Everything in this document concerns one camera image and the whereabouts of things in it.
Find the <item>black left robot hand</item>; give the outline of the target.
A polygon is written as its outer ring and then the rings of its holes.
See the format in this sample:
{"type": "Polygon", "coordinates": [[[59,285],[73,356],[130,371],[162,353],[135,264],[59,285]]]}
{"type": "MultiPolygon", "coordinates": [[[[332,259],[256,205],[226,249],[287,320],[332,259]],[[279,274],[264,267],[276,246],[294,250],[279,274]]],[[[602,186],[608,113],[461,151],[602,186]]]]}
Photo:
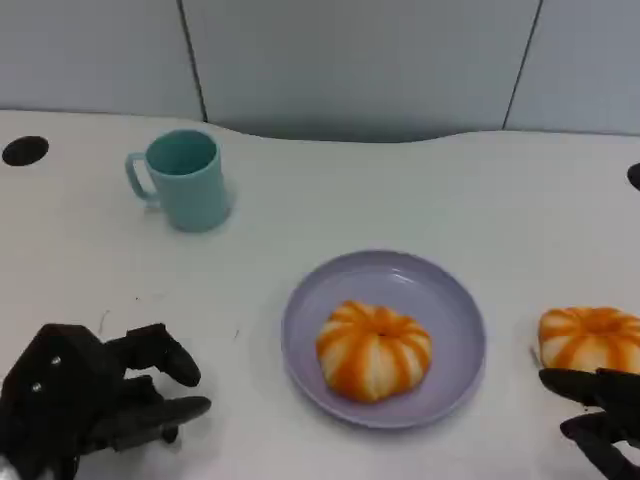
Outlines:
{"type": "Polygon", "coordinates": [[[193,388],[201,372],[161,324],[101,341],[81,325],[46,324],[1,386],[1,476],[75,477],[80,459],[154,441],[172,444],[181,425],[205,414],[203,396],[164,398],[155,368],[193,388]]]}

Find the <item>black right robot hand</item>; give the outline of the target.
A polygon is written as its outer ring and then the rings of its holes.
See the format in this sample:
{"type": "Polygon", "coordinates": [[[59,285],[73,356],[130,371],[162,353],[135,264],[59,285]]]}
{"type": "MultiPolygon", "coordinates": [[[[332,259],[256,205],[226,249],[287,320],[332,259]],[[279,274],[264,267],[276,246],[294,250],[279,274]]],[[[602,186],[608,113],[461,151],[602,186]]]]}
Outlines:
{"type": "Polygon", "coordinates": [[[639,466],[615,445],[625,441],[639,446],[639,376],[604,368],[593,373],[543,368],[539,378],[549,391],[599,409],[560,424],[562,434],[589,462],[607,479],[637,479],[639,466]]]}

